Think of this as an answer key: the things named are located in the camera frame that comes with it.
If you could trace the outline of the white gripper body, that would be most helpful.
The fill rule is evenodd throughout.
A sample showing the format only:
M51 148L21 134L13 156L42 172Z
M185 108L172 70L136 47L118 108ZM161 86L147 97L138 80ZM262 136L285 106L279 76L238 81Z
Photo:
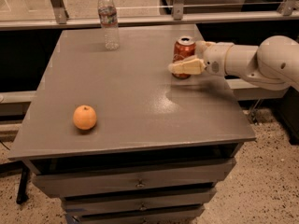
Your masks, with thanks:
M210 45L203 53L206 71L210 75L225 77L225 61L233 43L219 42Z

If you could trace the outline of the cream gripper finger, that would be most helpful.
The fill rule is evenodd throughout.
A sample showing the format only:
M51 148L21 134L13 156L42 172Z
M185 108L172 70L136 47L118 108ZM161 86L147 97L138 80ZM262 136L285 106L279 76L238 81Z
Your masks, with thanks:
M198 40L195 42L195 45L195 52L197 54L202 54L208 47L215 45L215 42Z
M186 75L200 75L206 69L204 60L200 59L197 55L187 57L183 60L170 63L168 70L172 74L186 74Z

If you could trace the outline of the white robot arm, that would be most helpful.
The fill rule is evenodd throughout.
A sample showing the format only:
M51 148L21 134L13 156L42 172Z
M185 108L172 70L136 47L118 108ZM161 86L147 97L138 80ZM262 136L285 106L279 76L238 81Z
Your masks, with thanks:
M197 41L198 52L168 65L172 74L239 77L257 87L299 91L299 43L283 35L266 38L259 46Z

